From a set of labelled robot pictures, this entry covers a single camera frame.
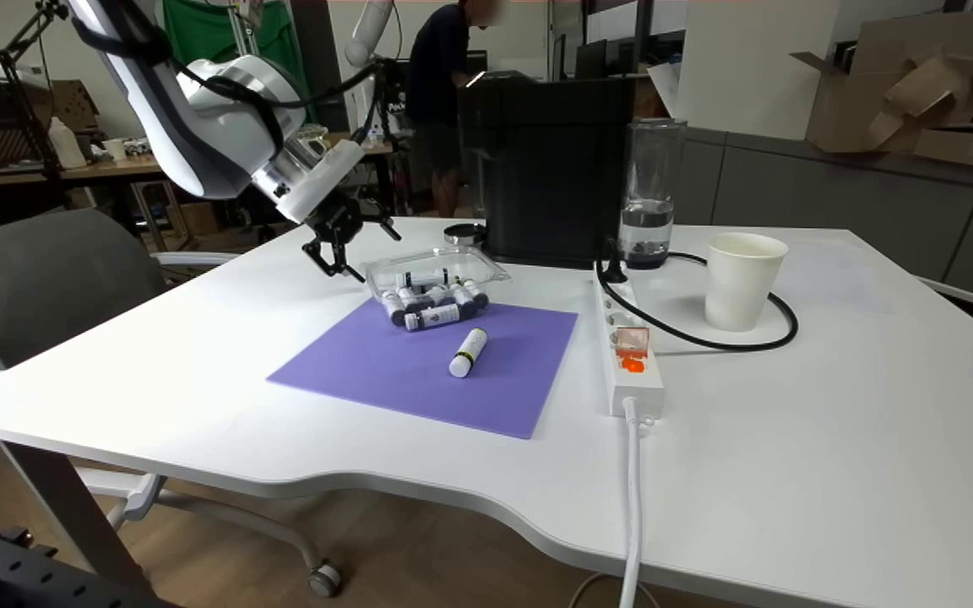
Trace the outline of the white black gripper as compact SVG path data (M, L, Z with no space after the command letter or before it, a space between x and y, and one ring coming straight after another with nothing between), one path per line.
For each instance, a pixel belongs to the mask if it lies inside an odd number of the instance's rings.
M307 226L313 238L299 249L323 278L349 270L343 247L360 226L401 240L389 213L366 213L360 204L343 192L323 195L321 206L307 213Z

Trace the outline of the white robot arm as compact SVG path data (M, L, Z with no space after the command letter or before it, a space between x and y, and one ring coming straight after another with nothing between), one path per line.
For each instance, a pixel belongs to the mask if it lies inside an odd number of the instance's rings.
M396 238L384 211L366 213L340 192L366 160L360 136L326 148L299 139L309 98L257 54L179 65L170 37L136 0L66 0L79 37L94 46L125 91L157 169L190 195L236 201L257 190L309 229L303 253L326 275L357 278L343 247L366 222Z

